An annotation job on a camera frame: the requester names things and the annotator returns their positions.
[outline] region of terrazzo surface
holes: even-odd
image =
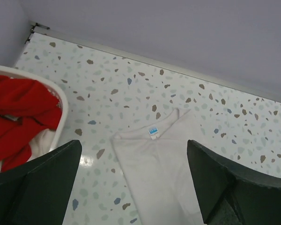
[[[213,151],[281,178],[281,103],[36,33],[16,68],[62,88],[70,108],[59,145],[83,145],[65,225],[141,224],[110,137],[175,107],[194,112]]]

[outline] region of blue speckle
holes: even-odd
[[[133,224],[136,220],[137,220],[137,218],[130,220],[130,223]]]
[[[116,200],[114,200],[113,203],[115,203],[115,205],[119,204],[121,202],[121,199],[120,198],[116,198]]]
[[[95,125],[95,124],[96,124],[96,121],[91,120],[90,122],[88,122],[88,124]]]
[[[77,199],[74,199],[73,202],[72,202],[73,210],[74,210],[74,211],[75,211],[75,209],[77,209],[78,204],[79,204],[79,201],[77,201]]]

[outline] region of white shirt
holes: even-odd
[[[157,128],[156,135],[149,130]],[[205,144],[190,110],[174,109],[165,119],[112,139],[144,225],[202,225],[187,160],[187,141]]]

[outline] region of clothing tag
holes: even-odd
[[[12,116],[12,115],[4,115],[4,117],[12,121],[17,121],[19,119],[19,117]]]
[[[149,129],[149,134],[150,134],[152,140],[154,140],[160,136],[158,133],[158,129],[156,127],[152,127],[151,129]]]

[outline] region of blue and white tag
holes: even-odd
[[[157,129],[157,127],[152,127],[151,129],[149,129],[149,134],[150,134],[152,140],[158,138],[158,137],[159,137],[159,134],[158,134],[158,129]]]

